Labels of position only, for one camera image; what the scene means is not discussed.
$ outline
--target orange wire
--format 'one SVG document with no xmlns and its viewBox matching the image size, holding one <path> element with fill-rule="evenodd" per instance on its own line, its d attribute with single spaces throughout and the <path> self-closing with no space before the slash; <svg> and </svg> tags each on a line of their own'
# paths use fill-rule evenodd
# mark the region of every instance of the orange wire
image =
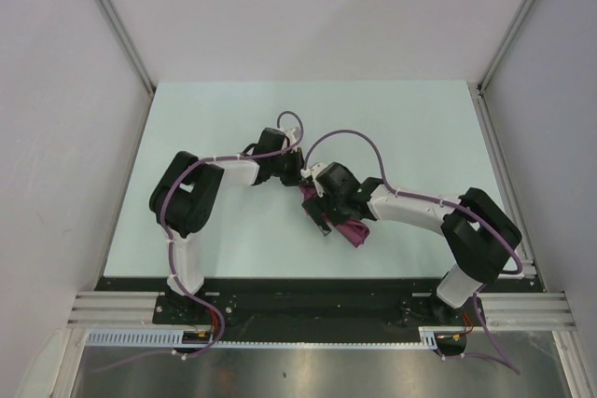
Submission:
<svg viewBox="0 0 597 398">
<path fill-rule="evenodd" d="M 473 320 L 470 317 L 468 317 L 468 314 L 466 313 L 466 311 L 463 312 L 463 320 L 465 321 L 465 326 L 470 327 L 470 329 L 466 330 L 466 333 L 468 335 L 470 335 L 473 332 L 473 330 L 475 329 L 475 324 L 473 323 Z"/>
</svg>

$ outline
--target aluminum frame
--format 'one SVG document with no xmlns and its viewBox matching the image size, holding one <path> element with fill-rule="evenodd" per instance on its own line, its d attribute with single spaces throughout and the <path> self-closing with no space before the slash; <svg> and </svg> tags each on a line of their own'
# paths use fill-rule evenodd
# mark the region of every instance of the aluminum frame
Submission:
<svg viewBox="0 0 597 398">
<path fill-rule="evenodd" d="M 151 316 L 160 293 L 81 292 L 77 295 L 67 331 L 69 340 L 52 398 L 70 396 L 86 341 L 93 346 L 164 347 L 160 335 L 182 335 L 203 326 L 154 325 Z M 565 294 L 481 294 L 488 327 L 493 332 L 552 331 L 568 386 L 574 398 L 594 397 L 594 379 L 587 368 L 576 325 Z M 256 349 L 424 350 L 435 347 L 434 331 L 461 331 L 459 327 L 421 327 L 421 342 L 409 344 L 278 344 L 222 343 L 216 347 Z"/>
<path fill-rule="evenodd" d="M 98 8 L 104 14 L 105 19 L 108 22 L 108 25 L 112 29 L 114 33 L 114 37 L 120 44 L 122 50 L 124 51 L 125 56 L 131 63 L 132 69 L 139 77 L 139 80 L 146 88 L 149 95 L 153 96 L 154 92 L 156 91 L 156 86 L 151 81 L 149 77 L 149 73 L 146 69 L 141 56 L 139 56 L 139 52 L 137 51 L 136 46 L 132 42 L 131 36 L 129 32 L 127 32 L 124 23 L 122 23 L 122 19 L 120 18 L 114 4 L 111 0 L 95 0 Z"/>
<path fill-rule="evenodd" d="M 537 0 L 522 0 L 521 6 L 516 11 L 514 19 L 508 26 L 506 34 L 502 38 L 500 45 L 493 54 L 487 69 L 485 69 L 485 72 L 481 77 L 481 80 L 479 82 L 479 90 L 482 93 L 484 93 L 487 90 L 488 86 L 492 82 L 493 76 L 502 65 L 504 58 L 506 57 L 512 45 L 514 44 L 516 37 L 521 31 L 524 23 L 526 23 L 526 20 L 531 14 L 536 2 Z"/>
</svg>

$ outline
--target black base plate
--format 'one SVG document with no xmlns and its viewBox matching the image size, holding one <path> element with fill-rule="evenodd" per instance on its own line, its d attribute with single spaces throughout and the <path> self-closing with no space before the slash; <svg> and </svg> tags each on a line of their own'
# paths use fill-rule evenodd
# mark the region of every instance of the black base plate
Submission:
<svg viewBox="0 0 597 398">
<path fill-rule="evenodd" d="M 224 316 L 225 341 L 418 342 L 419 326 L 439 326 L 430 308 L 430 294 L 438 282 L 211 279 L 197 297 Z M 465 311 L 477 323 L 470 303 Z M 167 289 L 157 299 L 153 323 L 209 325 L 211 316 L 201 305 Z M 447 324 L 462 326 L 462 313 L 455 313 Z"/>
</svg>

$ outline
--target metal profile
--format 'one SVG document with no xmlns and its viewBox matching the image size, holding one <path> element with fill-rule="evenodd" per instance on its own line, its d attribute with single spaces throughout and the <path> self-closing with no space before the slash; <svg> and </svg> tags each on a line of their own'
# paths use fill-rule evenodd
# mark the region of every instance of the metal profile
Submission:
<svg viewBox="0 0 597 398">
<path fill-rule="evenodd" d="M 154 325 L 158 293 L 82 292 L 76 295 L 68 328 L 168 328 L 209 331 L 209 325 Z"/>
<path fill-rule="evenodd" d="M 518 202 L 516 193 L 514 191 L 512 178 L 507 169 L 506 159 L 504 158 L 504 152 L 502 151 L 502 147 L 499 143 L 497 132 L 495 130 L 492 117 L 487 107 L 487 102 L 485 100 L 485 97 L 479 92 L 477 88 L 471 88 L 471 97 L 473 99 L 475 111 L 477 112 L 477 117 L 479 118 L 481 133 L 483 134 L 483 139 L 485 140 L 485 144 L 487 145 L 490 161 L 493 165 L 493 171 L 495 172 L 495 176 L 497 177 L 500 193 L 502 194 L 502 198 L 504 199 L 504 206 L 506 208 L 507 213 L 513 219 L 514 223 L 518 226 L 522 234 L 521 245 L 519 246 L 519 249 L 517 249 L 517 251 L 521 255 L 521 258 L 523 258 L 523 264 L 525 260 L 531 260 L 532 262 L 535 259 L 533 247 L 529 239 L 527 227 L 524 224 L 524 219 L 522 218 L 521 206 Z M 524 264 L 524 267 L 525 275 L 536 275 L 536 269 L 533 263 L 531 263 L 530 265 L 529 263 L 526 263 Z"/>
<path fill-rule="evenodd" d="M 481 294 L 492 331 L 571 331 L 575 320 L 564 294 Z"/>
<path fill-rule="evenodd" d="M 564 294 L 481 294 L 485 318 L 493 331 L 570 331 L 575 321 Z M 88 292 L 76 297 L 70 328 L 203 330 L 209 325 L 155 325 L 151 322 L 158 293 Z M 450 327 L 422 331 L 450 331 Z"/>
<path fill-rule="evenodd" d="M 83 350 L 85 349 L 88 330 L 67 329 L 66 331 L 69 332 L 69 337 L 51 398 L 70 398 L 75 387 L 76 373 L 83 357 Z"/>
<path fill-rule="evenodd" d="M 124 51 L 127 59 L 131 63 L 133 70 L 143 83 L 149 95 L 153 96 L 153 93 L 156 91 L 156 87 L 151 82 L 151 78 L 149 77 L 149 73 L 146 69 L 146 66 L 144 65 L 143 60 L 139 56 L 139 52 L 137 51 L 134 43 L 132 42 L 131 36 L 127 32 L 127 29 L 124 27 L 122 19 L 117 13 L 114 4 L 112 4 L 111 0 L 95 1 L 97 2 L 98 7 L 102 10 L 102 13 L 108 21 L 108 25 L 114 32 L 114 36 L 117 39 L 120 46 L 122 47 L 122 50 Z"/>
<path fill-rule="evenodd" d="M 578 332 L 554 332 L 563 371 L 573 398 L 594 398 L 595 381 Z"/>
<path fill-rule="evenodd" d="M 507 28 L 506 35 L 502 39 L 497 51 L 493 54 L 492 60 L 489 66 L 485 70 L 483 77 L 479 82 L 479 89 L 481 92 L 485 92 L 487 87 L 492 82 L 493 76 L 499 69 L 502 61 L 506 57 L 508 51 L 512 47 L 516 36 L 521 31 L 522 26 L 527 21 L 529 14 L 535 6 L 537 0 L 522 0 L 522 4 L 518 11 L 514 15 L 514 19 Z"/>
</svg>

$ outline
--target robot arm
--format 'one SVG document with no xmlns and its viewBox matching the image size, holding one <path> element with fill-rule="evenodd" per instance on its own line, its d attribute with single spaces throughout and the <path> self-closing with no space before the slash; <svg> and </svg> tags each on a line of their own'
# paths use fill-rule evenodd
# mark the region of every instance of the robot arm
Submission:
<svg viewBox="0 0 597 398">
<path fill-rule="evenodd" d="M 252 155 L 267 154 L 294 144 L 298 138 L 298 128 L 287 131 L 265 129 L 258 142 L 249 147 L 253 150 Z M 186 151 L 174 156 L 149 200 L 149 209 L 156 215 L 158 224 L 168 191 L 181 173 L 197 161 L 196 156 Z M 301 166 L 302 155 L 299 148 L 276 158 L 214 161 L 200 165 L 176 188 L 168 204 L 165 221 L 174 236 L 172 243 L 175 271 L 192 294 L 202 287 L 204 277 L 200 270 L 199 248 L 197 244 L 190 242 L 207 223 L 219 188 L 258 185 L 273 175 L 280 177 L 285 185 L 297 185 Z M 168 279 L 168 285 L 178 294 L 183 294 L 172 277 Z"/>
<path fill-rule="evenodd" d="M 296 142 L 298 136 L 298 129 L 265 129 L 258 142 L 249 145 L 251 157 L 284 149 Z M 187 238 L 205 226 L 218 189 L 229 185 L 259 185 L 272 176 L 279 177 L 286 186 L 314 187 L 316 194 L 306 198 L 302 206 L 324 235 L 331 231 L 328 223 L 347 226 L 354 220 L 368 219 L 398 221 L 444 236 L 456 265 L 435 291 L 439 320 L 450 309 L 460 308 L 482 285 L 494 283 L 509 259 L 502 243 L 487 229 L 475 226 L 466 214 L 443 206 L 441 202 L 417 199 L 417 196 L 424 195 L 408 190 L 399 190 L 396 194 L 378 178 L 368 178 L 360 183 L 346 167 L 336 162 L 303 168 L 300 148 L 256 160 L 242 159 L 241 156 L 236 160 L 208 162 L 199 166 L 176 188 L 166 210 L 166 224 L 174 232 L 176 272 L 193 294 L 201 288 L 203 276 L 199 271 L 197 249 L 191 251 L 192 245 L 187 245 Z M 162 176 L 149 203 L 158 223 L 168 191 L 181 173 L 197 160 L 187 152 L 180 152 Z M 480 216 L 510 247 L 515 248 L 520 243 L 518 229 L 482 190 L 470 188 L 459 198 L 443 199 Z M 169 284 L 181 293 L 172 279 Z"/>
<path fill-rule="evenodd" d="M 484 284 L 494 283 L 509 259 L 500 241 L 487 229 L 475 227 L 468 216 L 442 202 L 416 199 L 425 195 L 408 190 L 395 194 L 382 179 L 368 178 L 361 184 L 346 167 L 336 162 L 315 164 L 301 173 L 314 183 L 317 191 L 317 197 L 310 199 L 315 204 L 304 203 L 303 207 L 308 212 L 325 213 L 334 225 L 350 218 L 398 221 L 444 236 L 456 265 L 443 278 L 435 294 L 451 309 L 460 308 Z M 511 247 L 521 242 L 519 230 L 484 191 L 469 188 L 459 198 L 442 199 L 473 211 Z"/>
</svg>

